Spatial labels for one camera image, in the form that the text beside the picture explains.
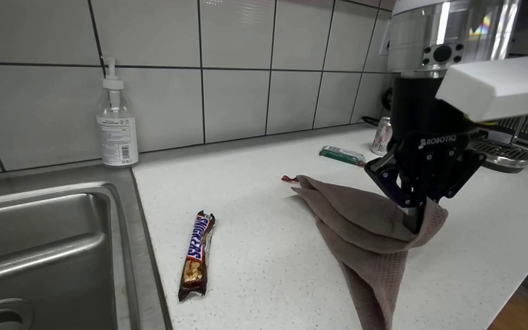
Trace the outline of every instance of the stainless steel sink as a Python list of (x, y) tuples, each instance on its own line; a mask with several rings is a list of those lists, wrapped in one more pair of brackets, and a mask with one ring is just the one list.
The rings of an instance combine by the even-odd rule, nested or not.
[(0, 179), (0, 330), (171, 329), (129, 169)]

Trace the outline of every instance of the speckled countertop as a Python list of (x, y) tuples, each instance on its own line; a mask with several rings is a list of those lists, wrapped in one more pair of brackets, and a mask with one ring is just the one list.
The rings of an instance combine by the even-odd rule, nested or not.
[[(317, 156), (329, 144), (372, 159), (374, 132), (346, 126), (143, 155), (134, 175), (174, 329), (360, 329), (314, 216), (280, 178), (304, 174), (380, 193), (363, 169)], [(482, 168), (441, 204), (445, 226), (409, 252), (394, 330), (486, 329), (528, 273), (528, 168)], [(218, 220), (208, 292), (179, 303), (202, 209)]]

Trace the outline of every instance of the candy bar wrapper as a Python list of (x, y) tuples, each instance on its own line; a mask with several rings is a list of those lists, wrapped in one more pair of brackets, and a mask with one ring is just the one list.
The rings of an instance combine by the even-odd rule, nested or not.
[(205, 295), (207, 292), (207, 258), (214, 225), (213, 214), (206, 215), (203, 211), (197, 213), (182, 269), (178, 301), (183, 301), (191, 293)]

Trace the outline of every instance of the tile wall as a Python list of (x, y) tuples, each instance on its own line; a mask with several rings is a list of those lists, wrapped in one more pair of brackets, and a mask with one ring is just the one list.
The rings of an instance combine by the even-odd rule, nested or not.
[(0, 0), (0, 171), (98, 159), (100, 54), (141, 152), (379, 117), (394, 0)]

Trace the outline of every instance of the brown towel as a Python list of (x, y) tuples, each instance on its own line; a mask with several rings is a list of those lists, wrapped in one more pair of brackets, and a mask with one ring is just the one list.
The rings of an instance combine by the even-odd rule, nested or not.
[(441, 229), (448, 211), (427, 200), (423, 225), (413, 234), (407, 215), (373, 192), (297, 176), (294, 187), (317, 215), (317, 227), (340, 261), (364, 330), (390, 330), (407, 251), (423, 246)]

